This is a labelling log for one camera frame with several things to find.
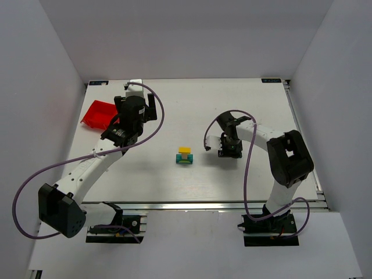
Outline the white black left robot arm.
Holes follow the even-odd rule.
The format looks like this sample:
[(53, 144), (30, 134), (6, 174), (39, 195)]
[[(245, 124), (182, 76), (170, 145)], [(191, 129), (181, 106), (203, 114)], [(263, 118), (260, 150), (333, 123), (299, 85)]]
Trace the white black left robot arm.
[(114, 162), (134, 145), (143, 133), (144, 123), (157, 119), (155, 96), (148, 94), (117, 96), (118, 113), (92, 150), (93, 157), (82, 160), (75, 169), (54, 185), (44, 184), (38, 191), (41, 221), (72, 238), (83, 227), (119, 226), (122, 209), (110, 202), (83, 205), (83, 199)]

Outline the yellow wood block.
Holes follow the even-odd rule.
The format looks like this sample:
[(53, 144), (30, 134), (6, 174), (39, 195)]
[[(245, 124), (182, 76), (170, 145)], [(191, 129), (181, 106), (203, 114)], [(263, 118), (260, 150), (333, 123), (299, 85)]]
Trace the yellow wood block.
[(179, 147), (178, 152), (180, 154), (191, 154), (191, 148), (190, 147), (181, 146), (181, 147)]

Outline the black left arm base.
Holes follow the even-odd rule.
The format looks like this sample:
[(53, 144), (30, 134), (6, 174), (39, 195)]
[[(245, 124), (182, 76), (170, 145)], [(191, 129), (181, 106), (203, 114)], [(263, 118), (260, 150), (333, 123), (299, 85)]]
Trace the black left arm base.
[(146, 232), (147, 216), (126, 213), (120, 206), (102, 202), (84, 205), (86, 210), (86, 243), (140, 244)]

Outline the red plastic bin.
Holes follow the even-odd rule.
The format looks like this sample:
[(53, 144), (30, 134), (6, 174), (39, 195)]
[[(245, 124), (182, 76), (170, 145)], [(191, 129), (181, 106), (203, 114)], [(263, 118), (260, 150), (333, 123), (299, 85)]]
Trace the red plastic bin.
[(90, 128), (106, 130), (116, 114), (115, 104), (94, 100), (80, 123)]

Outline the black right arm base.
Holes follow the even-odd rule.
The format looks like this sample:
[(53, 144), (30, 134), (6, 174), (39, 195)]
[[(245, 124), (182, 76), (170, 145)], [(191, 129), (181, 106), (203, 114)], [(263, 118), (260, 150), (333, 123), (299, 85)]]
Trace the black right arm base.
[(253, 221), (242, 215), (237, 227), (243, 232), (245, 247), (299, 246), (296, 222), (293, 214)]

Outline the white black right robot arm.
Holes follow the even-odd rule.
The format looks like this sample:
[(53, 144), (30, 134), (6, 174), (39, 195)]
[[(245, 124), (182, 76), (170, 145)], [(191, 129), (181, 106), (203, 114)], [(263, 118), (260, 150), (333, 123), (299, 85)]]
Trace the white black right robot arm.
[[(242, 142), (251, 143), (244, 174), (244, 205), (248, 218), (262, 221), (287, 214), (290, 206), (300, 200), (293, 198), (297, 188), (314, 169), (301, 133), (297, 130), (281, 132), (259, 127), (249, 113), (235, 118), (229, 110), (217, 116), (216, 121), (223, 131), (217, 138), (219, 157), (239, 159), (242, 157)], [(264, 204), (261, 217), (250, 215), (246, 200), (249, 164), (254, 146), (267, 152), (274, 178), (273, 188)]]

